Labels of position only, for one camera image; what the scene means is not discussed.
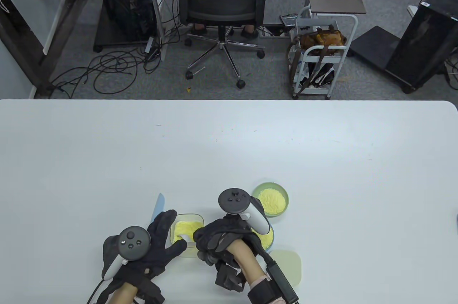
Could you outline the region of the person's right hand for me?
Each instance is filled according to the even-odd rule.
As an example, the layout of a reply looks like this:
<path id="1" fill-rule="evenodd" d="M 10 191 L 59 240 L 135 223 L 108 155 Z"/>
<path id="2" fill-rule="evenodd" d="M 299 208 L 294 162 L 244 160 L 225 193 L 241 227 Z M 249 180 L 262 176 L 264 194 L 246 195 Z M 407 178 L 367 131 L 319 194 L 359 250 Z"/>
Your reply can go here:
<path id="1" fill-rule="evenodd" d="M 239 269 L 235 256 L 227 250 L 236 240 L 242 240 L 255 256 L 263 250 L 258 235 L 238 215 L 227 214 L 197 229 L 193 233 L 193 239 L 196 242 L 198 258 L 209 266 L 225 263 Z"/>

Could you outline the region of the person's left hand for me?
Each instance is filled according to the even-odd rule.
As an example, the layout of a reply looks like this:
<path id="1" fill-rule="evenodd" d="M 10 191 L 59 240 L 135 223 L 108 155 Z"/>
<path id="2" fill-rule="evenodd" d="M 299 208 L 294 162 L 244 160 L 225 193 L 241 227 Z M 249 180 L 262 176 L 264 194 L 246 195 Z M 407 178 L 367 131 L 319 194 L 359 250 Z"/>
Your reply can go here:
<path id="1" fill-rule="evenodd" d="M 151 238 L 150 249 L 139 260 L 129 261 L 123 265 L 111 281 L 115 289 L 127 283 L 138 286 L 141 280 L 152 280 L 165 271 L 166 266 L 180 256 L 187 248 L 185 240 L 174 242 L 166 247 L 166 240 L 172 223 L 177 217 L 177 211 L 170 209 L 162 211 L 147 228 Z"/>

